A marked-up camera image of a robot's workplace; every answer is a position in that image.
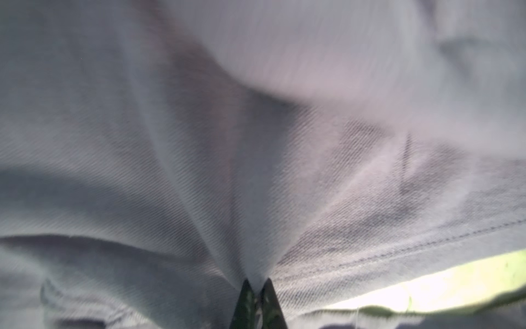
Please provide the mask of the purple trousers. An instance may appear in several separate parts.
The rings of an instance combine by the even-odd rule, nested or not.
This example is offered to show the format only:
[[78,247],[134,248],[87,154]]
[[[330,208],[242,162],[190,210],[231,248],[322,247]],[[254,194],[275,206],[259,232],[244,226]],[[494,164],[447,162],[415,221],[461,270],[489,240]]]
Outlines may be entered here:
[[1,2],[2,328],[524,328],[328,309],[524,247],[524,1]]

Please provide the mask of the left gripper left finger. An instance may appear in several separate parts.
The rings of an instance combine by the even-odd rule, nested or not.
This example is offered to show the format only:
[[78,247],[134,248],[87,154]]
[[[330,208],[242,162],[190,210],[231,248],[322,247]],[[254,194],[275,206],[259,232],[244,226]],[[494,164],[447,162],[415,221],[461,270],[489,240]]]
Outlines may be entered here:
[[254,329],[256,327],[257,309],[258,298],[248,279],[245,279],[240,295],[238,296],[229,329]]

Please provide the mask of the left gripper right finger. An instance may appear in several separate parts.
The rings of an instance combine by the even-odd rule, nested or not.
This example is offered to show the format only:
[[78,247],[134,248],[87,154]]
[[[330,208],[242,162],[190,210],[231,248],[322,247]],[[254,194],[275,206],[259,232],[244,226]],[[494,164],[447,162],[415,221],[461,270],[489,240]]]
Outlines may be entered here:
[[288,328],[273,282],[270,278],[267,279],[261,290],[260,305],[262,311],[262,329]]

